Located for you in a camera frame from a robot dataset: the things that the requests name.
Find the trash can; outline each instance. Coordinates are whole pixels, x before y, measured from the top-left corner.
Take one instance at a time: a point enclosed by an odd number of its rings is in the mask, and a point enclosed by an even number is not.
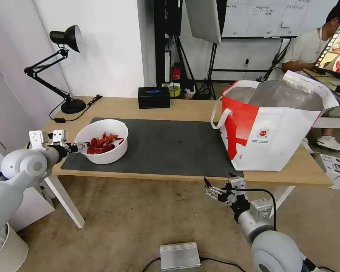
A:
[[[7,223],[7,237],[0,249],[0,272],[16,272],[26,260],[28,245]]]

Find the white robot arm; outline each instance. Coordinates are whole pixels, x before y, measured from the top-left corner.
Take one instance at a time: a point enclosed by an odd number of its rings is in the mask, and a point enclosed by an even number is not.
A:
[[[53,142],[47,147],[48,134],[45,131],[31,131],[29,134],[32,149],[15,150],[1,163],[0,230],[20,207],[27,187],[51,175],[52,167],[68,154],[79,152],[89,145],[66,144],[63,130],[53,132]]]
[[[233,210],[234,219],[252,247],[253,262],[257,271],[320,271],[300,252],[289,236],[275,231],[275,227],[269,222],[272,204],[268,200],[263,198],[249,203],[243,178],[229,178],[224,188],[213,187],[205,177],[204,180],[206,194],[226,203]]]

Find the door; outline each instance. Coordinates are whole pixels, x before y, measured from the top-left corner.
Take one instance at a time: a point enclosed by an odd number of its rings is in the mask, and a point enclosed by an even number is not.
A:
[[[36,130],[33,121],[0,73],[0,142],[8,151],[23,148],[30,130]]]

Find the printed logo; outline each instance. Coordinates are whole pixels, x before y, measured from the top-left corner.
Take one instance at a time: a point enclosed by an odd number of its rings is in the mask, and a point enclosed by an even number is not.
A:
[[[262,128],[259,130],[257,137],[258,138],[263,138],[263,139],[267,139],[268,138],[268,134],[269,134],[269,129],[267,128]]]

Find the bag handle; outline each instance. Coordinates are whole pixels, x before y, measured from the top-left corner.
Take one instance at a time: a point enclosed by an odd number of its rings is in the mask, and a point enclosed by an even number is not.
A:
[[[214,117],[216,114],[216,110],[218,109],[219,101],[221,100],[221,98],[222,96],[219,97],[218,100],[215,102],[213,111],[211,112],[210,124],[213,127],[213,129],[220,129],[224,125],[227,117],[233,114],[233,112],[230,109],[226,108],[224,112],[222,113],[222,116],[220,117],[218,124],[214,125]]]

